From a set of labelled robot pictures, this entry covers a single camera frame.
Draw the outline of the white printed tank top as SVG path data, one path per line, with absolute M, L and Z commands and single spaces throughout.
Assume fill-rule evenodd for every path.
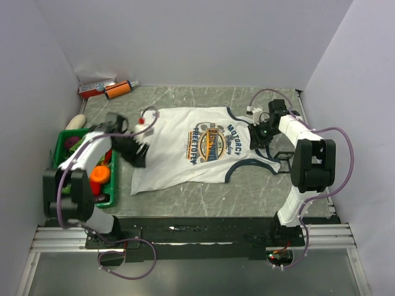
M 147 111 L 146 166 L 136 168 L 131 194 L 157 191 L 185 182 L 228 183 L 239 167 L 253 165 L 274 175 L 280 163 L 266 152 L 251 149 L 248 126 L 228 107 L 178 107 Z

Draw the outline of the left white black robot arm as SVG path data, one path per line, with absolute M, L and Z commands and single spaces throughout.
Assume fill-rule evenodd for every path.
M 132 133 L 128 133 L 128 120 L 120 114 L 108 113 L 103 123 L 89 129 L 66 161 L 45 170 L 44 214 L 57 219 L 62 229 L 83 228 L 109 248 L 121 244 L 119 219 L 95 206 L 89 177 L 109 150 L 118 152 L 132 165 L 143 167 L 149 148 L 143 139 L 153 131 L 153 126 L 140 118 Z

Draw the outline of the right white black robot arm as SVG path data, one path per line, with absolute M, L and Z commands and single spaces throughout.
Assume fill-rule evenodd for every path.
M 286 108 L 283 99 L 269 102 L 266 120 L 261 119 L 265 112 L 252 104 L 247 106 L 246 113 L 253 120 L 248 126 L 250 149 L 266 149 L 278 134 L 286 136 L 294 146 L 293 162 L 288 166 L 292 187 L 269 232 L 275 245 L 285 245 L 299 237 L 300 219 L 310 205 L 309 199 L 334 183 L 336 144 L 315 134 L 298 113 Z

